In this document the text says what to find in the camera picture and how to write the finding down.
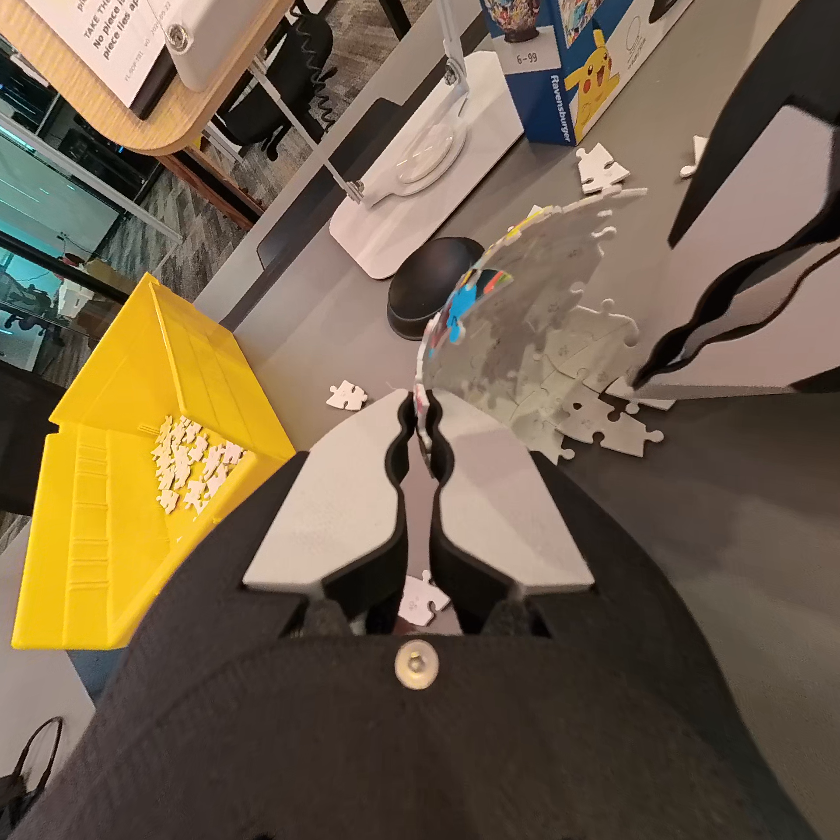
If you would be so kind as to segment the white device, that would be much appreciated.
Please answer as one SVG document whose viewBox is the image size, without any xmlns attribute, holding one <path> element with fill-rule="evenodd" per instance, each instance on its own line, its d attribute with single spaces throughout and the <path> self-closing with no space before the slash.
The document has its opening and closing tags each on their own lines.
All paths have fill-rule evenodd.
<svg viewBox="0 0 840 840">
<path fill-rule="evenodd" d="M 204 91 L 257 20 L 262 1 L 170 2 L 161 16 L 165 45 L 182 83 Z"/>
</svg>

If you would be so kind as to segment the white paper sign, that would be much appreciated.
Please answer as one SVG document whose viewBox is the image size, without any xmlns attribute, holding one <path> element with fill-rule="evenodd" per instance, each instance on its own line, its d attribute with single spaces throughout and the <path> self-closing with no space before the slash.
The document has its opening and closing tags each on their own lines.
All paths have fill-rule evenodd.
<svg viewBox="0 0 840 840">
<path fill-rule="evenodd" d="M 176 76 L 165 26 L 180 1 L 27 1 L 134 116 L 147 119 Z"/>
</svg>

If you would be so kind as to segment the yellow plastic bin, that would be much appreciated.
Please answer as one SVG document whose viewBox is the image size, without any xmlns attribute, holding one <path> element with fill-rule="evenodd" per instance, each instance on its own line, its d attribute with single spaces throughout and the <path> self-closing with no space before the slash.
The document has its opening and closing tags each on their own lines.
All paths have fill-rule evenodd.
<svg viewBox="0 0 840 840">
<path fill-rule="evenodd" d="M 248 453 L 200 516 L 156 501 L 184 415 Z M 234 335 L 145 275 L 50 417 L 11 645 L 123 648 L 173 573 L 295 449 Z"/>
</svg>

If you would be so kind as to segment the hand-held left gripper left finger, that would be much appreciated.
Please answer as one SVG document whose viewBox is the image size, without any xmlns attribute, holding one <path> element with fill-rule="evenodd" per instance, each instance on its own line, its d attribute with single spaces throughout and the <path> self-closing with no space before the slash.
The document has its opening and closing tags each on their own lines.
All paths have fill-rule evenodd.
<svg viewBox="0 0 840 840">
<path fill-rule="evenodd" d="M 399 603 L 408 557 L 401 484 L 415 425 L 413 398 L 399 388 L 325 434 L 306 453 L 245 587 L 331 600 L 350 619 Z"/>
</svg>

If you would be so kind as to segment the blue puzzle box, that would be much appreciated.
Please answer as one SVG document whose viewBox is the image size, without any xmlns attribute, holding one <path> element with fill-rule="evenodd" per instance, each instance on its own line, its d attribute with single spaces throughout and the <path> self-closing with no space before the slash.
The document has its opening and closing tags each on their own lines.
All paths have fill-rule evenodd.
<svg viewBox="0 0 840 840">
<path fill-rule="evenodd" d="M 482 1 L 526 138 L 575 146 L 691 1 Z"/>
</svg>

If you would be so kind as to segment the pile of small puzzle pieces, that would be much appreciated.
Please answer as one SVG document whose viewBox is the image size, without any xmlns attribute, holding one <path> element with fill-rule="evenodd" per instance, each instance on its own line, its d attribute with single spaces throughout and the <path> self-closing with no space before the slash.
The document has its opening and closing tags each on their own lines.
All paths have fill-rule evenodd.
<svg viewBox="0 0 840 840">
<path fill-rule="evenodd" d="M 177 509 L 200 516 L 247 453 L 187 416 L 166 416 L 150 453 L 157 504 L 167 516 Z"/>
</svg>

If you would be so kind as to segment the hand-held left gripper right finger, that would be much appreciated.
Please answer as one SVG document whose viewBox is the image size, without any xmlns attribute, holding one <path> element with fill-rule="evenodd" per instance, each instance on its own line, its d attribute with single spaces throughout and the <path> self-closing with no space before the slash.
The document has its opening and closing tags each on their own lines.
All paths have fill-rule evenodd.
<svg viewBox="0 0 840 840">
<path fill-rule="evenodd" d="M 543 469 L 509 426 L 458 395 L 431 394 L 425 430 L 437 480 L 430 571 L 457 613 L 485 621 L 506 600 L 593 587 Z"/>
</svg>

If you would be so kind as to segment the black office chair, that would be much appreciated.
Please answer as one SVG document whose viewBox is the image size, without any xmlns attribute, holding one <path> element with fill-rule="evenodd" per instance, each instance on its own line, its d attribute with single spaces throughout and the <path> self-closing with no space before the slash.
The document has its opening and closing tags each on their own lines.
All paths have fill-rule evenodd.
<svg viewBox="0 0 840 840">
<path fill-rule="evenodd" d="M 285 37 L 271 37 L 267 46 L 279 46 L 276 57 L 266 68 L 268 83 L 279 94 L 287 110 L 303 129 L 319 142 L 336 122 L 327 93 L 327 80 L 335 68 L 327 69 L 333 49 L 333 32 L 320 16 L 300 14 L 289 24 Z M 287 113 L 279 108 L 258 80 L 247 73 L 225 104 L 213 117 L 221 134 L 240 147 L 258 146 L 269 161 L 278 158 L 280 143 L 293 129 Z"/>
</svg>

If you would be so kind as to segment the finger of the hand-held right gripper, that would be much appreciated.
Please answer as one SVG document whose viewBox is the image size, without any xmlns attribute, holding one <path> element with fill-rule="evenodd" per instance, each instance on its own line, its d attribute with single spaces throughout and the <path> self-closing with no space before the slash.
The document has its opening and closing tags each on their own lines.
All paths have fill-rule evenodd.
<svg viewBox="0 0 840 840">
<path fill-rule="evenodd" d="M 777 112 L 665 262 L 632 383 L 685 364 L 703 344 L 763 321 L 791 279 L 838 247 L 838 127 Z"/>
<path fill-rule="evenodd" d="M 838 247 L 802 267 L 787 291 L 763 321 L 703 343 L 685 364 L 640 381 L 638 395 L 678 401 L 838 392 Z"/>
</svg>

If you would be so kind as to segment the partly built puzzle ball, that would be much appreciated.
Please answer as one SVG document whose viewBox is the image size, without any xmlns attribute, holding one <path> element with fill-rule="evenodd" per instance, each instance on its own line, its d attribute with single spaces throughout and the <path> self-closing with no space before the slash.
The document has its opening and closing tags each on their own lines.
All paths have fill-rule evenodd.
<svg viewBox="0 0 840 840">
<path fill-rule="evenodd" d="M 581 304 L 617 234 L 620 213 L 644 187 L 607 187 L 561 205 L 535 206 L 458 280 L 417 354 L 417 435 L 432 465 L 433 397 L 479 408 L 547 457 L 575 443 L 642 458 L 663 432 L 637 418 L 629 386 L 635 321 L 606 298 Z"/>
</svg>

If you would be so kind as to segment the wooden table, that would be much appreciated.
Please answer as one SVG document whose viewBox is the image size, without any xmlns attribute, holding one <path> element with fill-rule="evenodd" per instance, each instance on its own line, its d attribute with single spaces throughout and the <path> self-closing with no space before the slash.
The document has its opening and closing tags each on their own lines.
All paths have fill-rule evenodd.
<svg viewBox="0 0 840 840">
<path fill-rule="evenodd" d="M 141 120 L 26 3 L 2 2 L 2 38 L 94 129 L 115 143 L 151 156 L 180 151 L 200 135 L 292 5 L 264 2 L 257 20 L 204 91 L 188 89 L 176 72 L 150 116 Z"/>
</svg>

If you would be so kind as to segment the black dome ball stand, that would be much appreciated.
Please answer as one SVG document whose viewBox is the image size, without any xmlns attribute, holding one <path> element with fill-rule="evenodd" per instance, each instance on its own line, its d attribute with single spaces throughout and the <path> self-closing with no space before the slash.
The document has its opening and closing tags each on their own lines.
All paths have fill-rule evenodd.
<svg viewBox="0 0 840 840">
<path fill-rule="evenodd" d="M 484 253 L 471 238 L 430 239 L 406 258 L 394 274 L 386 301 L 386 317 L 404 340 L 419 341 L 459 279 Z"/>
</svg>

